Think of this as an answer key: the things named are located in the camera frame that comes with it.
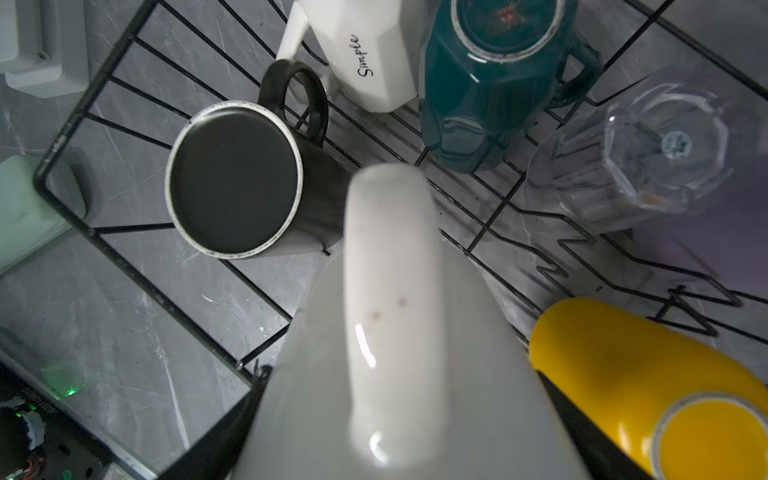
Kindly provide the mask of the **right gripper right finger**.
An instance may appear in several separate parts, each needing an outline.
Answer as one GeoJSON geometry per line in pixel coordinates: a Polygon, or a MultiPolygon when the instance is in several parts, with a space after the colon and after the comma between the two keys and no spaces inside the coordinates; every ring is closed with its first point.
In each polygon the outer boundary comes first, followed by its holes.
{"type": "Polygon", "coordinates": [[[537,374],[592,479],[651,479],[544,373],[537,374]]]}

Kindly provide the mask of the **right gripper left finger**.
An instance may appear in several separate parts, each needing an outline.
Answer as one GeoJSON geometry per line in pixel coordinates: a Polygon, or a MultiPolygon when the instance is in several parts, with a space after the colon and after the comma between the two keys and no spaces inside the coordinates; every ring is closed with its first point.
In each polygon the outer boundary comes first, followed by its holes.
{"type": "Polygon", "coordinates": [[[237,464],[270,378],[259,367],[250,391],[158,479],[225,479],[237,464]]]}

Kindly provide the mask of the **yellow mug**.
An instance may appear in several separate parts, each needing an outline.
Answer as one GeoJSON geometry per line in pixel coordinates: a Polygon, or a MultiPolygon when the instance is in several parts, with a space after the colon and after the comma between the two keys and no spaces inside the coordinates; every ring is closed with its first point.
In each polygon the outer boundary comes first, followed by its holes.
{"type": "Polygon", "coordinates": [[[536,321],[529,356],[653,478],[766,478],[767,387],[714,348],[607,303],[570,298],[536,321]]]}

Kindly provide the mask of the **red inside white mug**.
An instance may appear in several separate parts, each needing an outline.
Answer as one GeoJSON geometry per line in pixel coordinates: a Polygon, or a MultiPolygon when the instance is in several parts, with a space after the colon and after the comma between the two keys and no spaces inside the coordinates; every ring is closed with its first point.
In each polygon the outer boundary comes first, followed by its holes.
{"type": "Polygon", "coordinates": [[[358,171],[344,246],[292,320],[237,479],[585,479],[423,173],[358,171]]]}

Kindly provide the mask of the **black mug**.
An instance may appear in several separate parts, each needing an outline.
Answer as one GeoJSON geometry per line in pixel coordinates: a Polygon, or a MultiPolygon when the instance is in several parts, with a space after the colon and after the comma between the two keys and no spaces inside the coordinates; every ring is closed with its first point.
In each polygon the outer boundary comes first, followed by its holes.
{"type": "Polygon", "coordinates": [[[328,124],[319,76],[290,59],[269,66],[256,102],[201,110],[175,140],[166,169],[178,232],[224,260],[337,244],[351,175],[324,149],[328,124]]]}

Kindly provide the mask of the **clear glass cup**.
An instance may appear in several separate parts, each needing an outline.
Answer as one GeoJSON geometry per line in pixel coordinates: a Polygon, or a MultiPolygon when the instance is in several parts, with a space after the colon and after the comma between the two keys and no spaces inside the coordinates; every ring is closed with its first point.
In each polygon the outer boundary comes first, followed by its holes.
{"type": "Polygon", "coordinates": [[[528,204],[595,233],[703,213],[756,173],[759,103],[721,74],[657,71],[540,142],[528,204]]]}

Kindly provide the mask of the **green mug cream inside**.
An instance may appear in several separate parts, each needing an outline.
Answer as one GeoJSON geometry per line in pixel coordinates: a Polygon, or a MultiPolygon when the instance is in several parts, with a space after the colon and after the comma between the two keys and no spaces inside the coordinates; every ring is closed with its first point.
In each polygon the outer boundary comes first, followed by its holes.
{"type": "Polygon", "coordinates": [[[603,72],[575,27],[576,1],[443,1],[422,50],[421,134],[443,167],[496,168],[548,108],[580,101],[603,72]]]}

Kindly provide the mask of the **lilac cup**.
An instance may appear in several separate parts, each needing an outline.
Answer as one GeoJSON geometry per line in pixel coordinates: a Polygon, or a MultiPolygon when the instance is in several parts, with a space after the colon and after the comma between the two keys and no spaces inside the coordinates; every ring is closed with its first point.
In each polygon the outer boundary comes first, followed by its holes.
{"type": "Polygon", "coordinates": [[[676,267],[673,281],[694,282],[683,269],[704,273],[730,290],[767,296],[767,173],[712,209],[632,230],[638,256],[676,267]]]}

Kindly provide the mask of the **pale green case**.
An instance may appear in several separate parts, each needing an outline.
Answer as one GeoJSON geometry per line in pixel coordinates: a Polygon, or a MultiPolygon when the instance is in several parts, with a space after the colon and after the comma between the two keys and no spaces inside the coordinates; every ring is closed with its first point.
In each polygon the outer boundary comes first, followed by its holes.
{"type": "MultiPolygon", "coordinates": [[[[32,179],[39,163],[32,155],[15,155],[1,162],[2,272],[70,228],[33,188],[32,179]]],[[[87,214],[82,190],[68,164],[54,166],[46,186],[80,218],[87,214]]]]}

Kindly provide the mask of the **white rectangular box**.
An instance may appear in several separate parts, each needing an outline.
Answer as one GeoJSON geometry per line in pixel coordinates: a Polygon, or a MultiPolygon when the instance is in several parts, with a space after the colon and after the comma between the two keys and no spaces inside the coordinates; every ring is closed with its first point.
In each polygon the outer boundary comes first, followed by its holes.
{"type": "Polygon", "coordinates": [[[17,91],[49,99],[90,83],[84,3],[1,3],[1,76],[17,91]]]}

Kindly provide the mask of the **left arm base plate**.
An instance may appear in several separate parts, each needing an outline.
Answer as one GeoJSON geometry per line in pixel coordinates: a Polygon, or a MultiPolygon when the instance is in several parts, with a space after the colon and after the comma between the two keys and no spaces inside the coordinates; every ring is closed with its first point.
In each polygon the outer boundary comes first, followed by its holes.
{"type": "Polygon", "coordinates": [[[8,366],[1,366],[1,477],[102,479],[111,451],[8,366]]]}

